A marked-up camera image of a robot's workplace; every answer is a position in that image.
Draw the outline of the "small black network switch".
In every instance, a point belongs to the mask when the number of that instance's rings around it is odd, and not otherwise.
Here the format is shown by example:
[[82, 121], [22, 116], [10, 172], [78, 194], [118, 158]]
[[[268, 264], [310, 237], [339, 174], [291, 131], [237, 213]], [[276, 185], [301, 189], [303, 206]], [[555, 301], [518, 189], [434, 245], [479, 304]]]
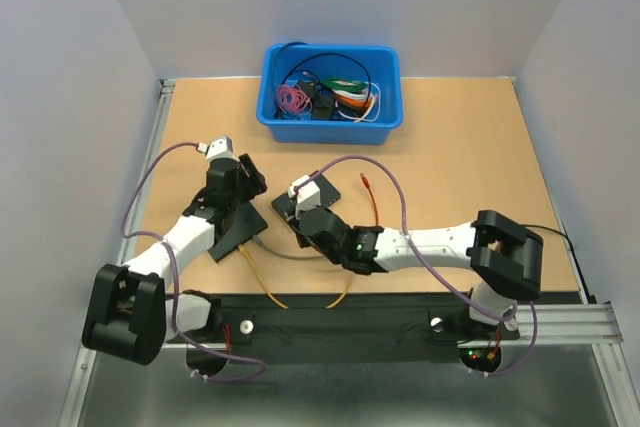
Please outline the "small black network switch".
[[[313, 180], [321, 191], [321, 205], [319, 207], [329, 208], [341, 198], [341, 194], [323, 175], [314, 174], [316, 177]], [[271, 202], [271, 206], [283, 221], [296, 225], [304, 213], [299, 220], [294, 217], [294, 203], [288, 198], [287, 189]]]

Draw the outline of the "large black network switch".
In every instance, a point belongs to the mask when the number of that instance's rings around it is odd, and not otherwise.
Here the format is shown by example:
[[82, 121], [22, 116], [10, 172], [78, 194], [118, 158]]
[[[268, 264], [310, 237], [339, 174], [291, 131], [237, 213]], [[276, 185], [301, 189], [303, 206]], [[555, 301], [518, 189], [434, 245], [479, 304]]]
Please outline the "large black network switch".
[[215, 243], [208, 250], [214, 262], [220, 262], [268, 228], [264, 217], [250, 202], [237, 207], [221, 229], [216, 229]]

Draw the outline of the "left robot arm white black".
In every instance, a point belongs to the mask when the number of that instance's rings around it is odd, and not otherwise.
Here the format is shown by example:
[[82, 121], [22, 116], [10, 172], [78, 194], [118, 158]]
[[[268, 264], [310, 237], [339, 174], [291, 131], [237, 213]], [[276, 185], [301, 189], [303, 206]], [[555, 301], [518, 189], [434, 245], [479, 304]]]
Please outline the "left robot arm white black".
[[106, 264], [96, 274], [82, 344], [140, 365], [159, 354], [175, 336], [172, 324], [199, 340], [215, 339], [223, 318], [200, 294], [167, 300], [167, 288], [197, 257], [228, 242], [247, 221], [251, 201], [267, 190], [266, 180], [248, 154], [222, 154], [209, 161], [205, 186], [164, 235], [121, 266]]

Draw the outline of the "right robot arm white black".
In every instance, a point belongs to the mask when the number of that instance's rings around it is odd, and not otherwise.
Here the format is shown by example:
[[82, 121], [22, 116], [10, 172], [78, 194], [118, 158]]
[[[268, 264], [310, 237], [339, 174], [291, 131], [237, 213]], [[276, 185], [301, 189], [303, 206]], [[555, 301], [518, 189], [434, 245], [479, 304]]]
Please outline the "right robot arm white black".
[[482, 337], [541, 292], [543, 239], [493, 210], [472, 222], [403, 232], [381, 226], [349, 226], [326, 207], [315, 207], [290, 222], [302, 248], [312, 247], [335, 265], [357, 275], [425, 267], [444, 286], [439, 267], [475, 272], [481, 282], [460, 313], [463, 331]]

